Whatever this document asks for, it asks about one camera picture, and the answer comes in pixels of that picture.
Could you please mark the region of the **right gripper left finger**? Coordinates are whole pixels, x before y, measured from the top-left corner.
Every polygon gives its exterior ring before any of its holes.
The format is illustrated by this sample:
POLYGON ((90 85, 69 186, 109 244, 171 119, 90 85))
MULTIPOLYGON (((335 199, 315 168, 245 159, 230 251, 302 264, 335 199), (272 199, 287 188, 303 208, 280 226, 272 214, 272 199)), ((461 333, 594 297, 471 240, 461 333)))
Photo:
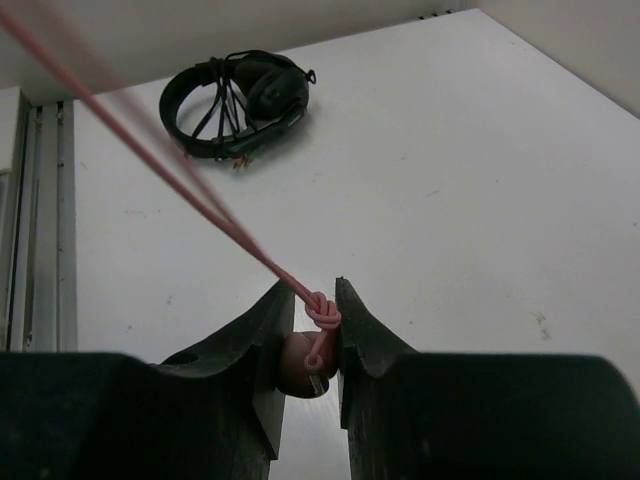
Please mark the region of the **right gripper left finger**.
POLYGON ((249 310, 159 364, 118 353, 1 357, 5 479, 265 479, 295 299, 274 284, 249 310))

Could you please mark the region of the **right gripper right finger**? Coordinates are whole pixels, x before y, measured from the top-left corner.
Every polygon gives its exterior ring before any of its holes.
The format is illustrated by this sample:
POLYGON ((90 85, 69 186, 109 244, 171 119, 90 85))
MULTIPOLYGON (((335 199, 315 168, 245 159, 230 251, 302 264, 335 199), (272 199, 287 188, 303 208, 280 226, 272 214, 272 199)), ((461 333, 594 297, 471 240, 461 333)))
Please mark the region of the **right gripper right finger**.
POLYGON ((590 355, 420 352, 335 282, 355 479, 635 479, 639 404, 590 355))

